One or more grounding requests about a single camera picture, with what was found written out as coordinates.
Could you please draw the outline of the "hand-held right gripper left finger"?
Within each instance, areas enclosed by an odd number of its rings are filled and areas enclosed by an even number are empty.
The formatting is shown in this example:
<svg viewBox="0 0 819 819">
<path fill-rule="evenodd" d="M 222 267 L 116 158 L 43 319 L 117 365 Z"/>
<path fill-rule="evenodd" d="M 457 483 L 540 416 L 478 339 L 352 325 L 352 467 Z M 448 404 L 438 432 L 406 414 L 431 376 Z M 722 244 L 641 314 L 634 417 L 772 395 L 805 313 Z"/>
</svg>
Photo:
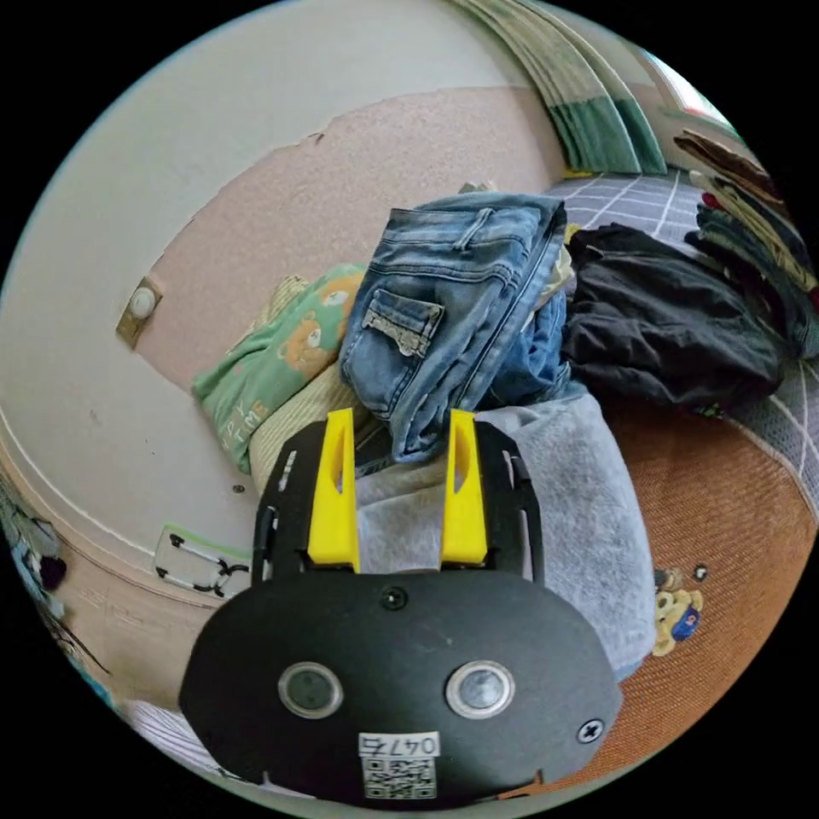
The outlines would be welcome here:
<svg viewBox="0 0 819 819">
<path fill-rule="evenodd" d="M 315 566 L 359 572 L 354 432 L 351 408 L 328 414 L 319 452 L 307 554 Z"/>
</svg>

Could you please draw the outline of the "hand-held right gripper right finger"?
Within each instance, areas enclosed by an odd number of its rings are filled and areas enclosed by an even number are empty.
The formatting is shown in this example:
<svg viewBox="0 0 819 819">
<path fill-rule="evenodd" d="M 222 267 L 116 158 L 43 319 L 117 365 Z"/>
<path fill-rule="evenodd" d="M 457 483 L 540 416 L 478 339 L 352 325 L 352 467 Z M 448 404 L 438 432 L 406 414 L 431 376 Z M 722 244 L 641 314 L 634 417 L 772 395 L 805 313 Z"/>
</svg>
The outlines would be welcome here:
<svg viewBox="0 0 819 819">
<path fill-rule="evenodd" d="M 479 441 L 474 415 L 450 413 L 440 565 L 482 566 L 488 553 Z"/>
</svg>

